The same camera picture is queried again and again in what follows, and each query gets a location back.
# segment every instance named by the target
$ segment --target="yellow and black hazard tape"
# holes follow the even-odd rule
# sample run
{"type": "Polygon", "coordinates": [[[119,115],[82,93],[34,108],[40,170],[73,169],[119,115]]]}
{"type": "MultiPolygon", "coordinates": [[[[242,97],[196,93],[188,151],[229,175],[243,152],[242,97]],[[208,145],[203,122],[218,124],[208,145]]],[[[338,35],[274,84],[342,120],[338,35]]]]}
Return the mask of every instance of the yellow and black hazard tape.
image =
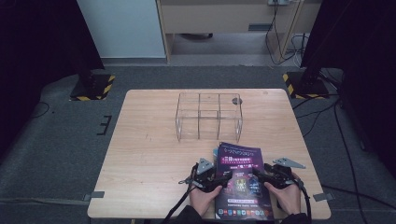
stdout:
{"type": "Polygon", "coordinates": [[[310,99],[310,98],[325,99],[326,98],[319,94],[297,94],[294,91],[293,86],[291,85],[288,74],[283,74],[283,80],[286,83],[286,87],[288,88],[289,95],[292,99],[310,99]]]}
{"type": "Polygon", "coordinates": [[[108,81],[106,83],[105,88],[103,89],[103,93],[100,95],[95,95],[95,96],[88,96],[88,95],[80,95],[80,96],[74,96],[70,97],[71,101],[90,101],[90,100],[103,100],[107,97],[108,92],[111,89],[111,86],[113,85],[113,81],[115,76],[109,76],[108,81]]]}

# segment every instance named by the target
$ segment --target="desk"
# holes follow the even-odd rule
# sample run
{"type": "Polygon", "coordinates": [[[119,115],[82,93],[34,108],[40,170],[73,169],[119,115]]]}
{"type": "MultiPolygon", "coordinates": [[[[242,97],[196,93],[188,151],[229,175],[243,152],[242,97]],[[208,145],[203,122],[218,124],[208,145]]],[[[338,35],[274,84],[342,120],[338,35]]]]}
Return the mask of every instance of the desk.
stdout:
{"type": "MultiPolygon", "coordinates": [[[[168,61],[175,34],[256,32],[249,29],[250,25],[262,26],[267,32],[275,15],[275,7],[269,6],[267,0],[156,1],[168,61]]],[[[268,32],[268,46],[279,62],[284,61],[282,57],[291,48],[294,33],[310,33],[320,4],[321,0],[304,0],[277,7],[276,31],[272,27],[268,32]]]]}
{"type": "MultiPolygon", "coordinates": [[[[243,101],[243,127],[239,145],[260,147],[264,162],[288,157],[306,166],[294,169],[311,196],[312,217],[329,218],[326,201],[315,202],[322,192],[315,167],[300,128],[283,90],[133,90],[128,91],[120,111],[95,191],[90,217],[164,218],[187,189],[185,179],[200,158],[211,160],[219,140],[177,141],[175,116],[181,92],[239,93],[243,101]]],[[[285,216],[276,208],[276,218],[285,216]]],[[[187,199],[174,213],[177,216],[187,199]]],[[[302,209],[306,211],[304,200],[302,209]]],[[[214,204],[205,218],[214,218],[214,204]]]]}

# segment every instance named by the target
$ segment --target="wooden tabletop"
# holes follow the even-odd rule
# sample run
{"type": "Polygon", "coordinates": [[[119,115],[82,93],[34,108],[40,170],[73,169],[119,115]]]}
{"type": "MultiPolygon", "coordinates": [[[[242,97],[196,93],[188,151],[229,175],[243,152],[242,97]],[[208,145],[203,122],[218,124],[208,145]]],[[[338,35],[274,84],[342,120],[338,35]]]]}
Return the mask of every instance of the wooden tabletop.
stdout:
{"type": "MultiPolygon", "coordinates": [[[[331,215],[326,201],[315,202],[322,193],[318,175],[307,151],[288,95],[278,89],[224,90],[132,90],[120,111],[92,198],[90,217],[165,218],[187,189],[180,185],[200,158],[213,161],[217,139],[177,140],[177,100],[181,92],[239,93],[243,101],[243,127],[237,145],[260,147],[264,162],[287,157],[306,166],[293,169],[311,197],[312,218],[331,215]]],[[[273,208],[276,218],[285,214],[273,208]]],[[[176,210],[177,216],[189,199],[176,210]]],[[[306,211],[304,198],[302,210],[306,211]]],[[[214,218],[214,203],[205,218],[214,218]]]]}

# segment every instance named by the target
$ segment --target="hand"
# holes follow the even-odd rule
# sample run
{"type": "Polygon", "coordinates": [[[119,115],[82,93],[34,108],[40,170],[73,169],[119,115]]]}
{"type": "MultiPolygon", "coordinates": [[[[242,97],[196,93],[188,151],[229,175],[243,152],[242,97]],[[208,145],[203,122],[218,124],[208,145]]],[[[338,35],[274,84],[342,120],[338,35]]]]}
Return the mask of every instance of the hand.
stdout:
{"type": "Polygon", "coordinates": [[[280,206],[288,215],[301,213],[301,191],[297,185],[292,184],[284,189],[277,189],[272,184],[265,182],[264,186],[276,196],[280,206]]]}
{"type": "Polygon", "coordinates": [[[190,192],[190,204],[202,217],[209,208],[210,202],[219,195],[222,186],[217,186],[212,192],[203,192],[200,189],[193,189],[190,192]]]}

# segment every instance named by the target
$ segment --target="person's left hand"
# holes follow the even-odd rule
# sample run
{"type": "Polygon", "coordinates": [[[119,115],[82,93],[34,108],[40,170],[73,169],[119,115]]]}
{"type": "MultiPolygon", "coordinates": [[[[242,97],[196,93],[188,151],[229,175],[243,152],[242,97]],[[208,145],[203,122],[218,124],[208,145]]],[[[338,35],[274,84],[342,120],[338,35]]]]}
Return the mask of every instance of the person's left hand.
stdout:
{"type": "Polygon", "coordinates": [[[203,192],[198,188],[190,192],[190,204],[202,217],[209,208],[210,202],[219,195],[222,186],[217,186],[212,192],[203,192]]]}

